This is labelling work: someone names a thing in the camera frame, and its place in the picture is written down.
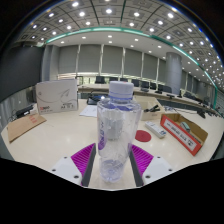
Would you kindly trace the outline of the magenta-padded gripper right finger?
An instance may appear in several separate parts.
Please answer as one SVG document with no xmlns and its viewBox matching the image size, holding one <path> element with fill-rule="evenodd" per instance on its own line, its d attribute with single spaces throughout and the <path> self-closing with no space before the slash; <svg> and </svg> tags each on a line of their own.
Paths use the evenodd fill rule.
<svg viewBox="0 0 224 224">
<path fill-rule="evenodd" d="M 129 158 L 137 187 L 150 184 L 174 172 L 165 159 L 153 156 L 136 145 L 131 146 Z"/>
</svg>

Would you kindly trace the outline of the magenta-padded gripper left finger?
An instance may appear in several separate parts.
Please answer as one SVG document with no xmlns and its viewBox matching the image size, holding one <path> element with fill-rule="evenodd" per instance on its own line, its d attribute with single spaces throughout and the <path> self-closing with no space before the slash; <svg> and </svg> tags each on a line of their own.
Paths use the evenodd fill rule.
<svg viewBox="0 0 224 224">
<path fill-rule="evenodd" d="M 90 182 L 96 144 L 90 144 L 72 156 L 62 157 L 50 172 L 79 186 L 87 187 Z"/>
</svg>

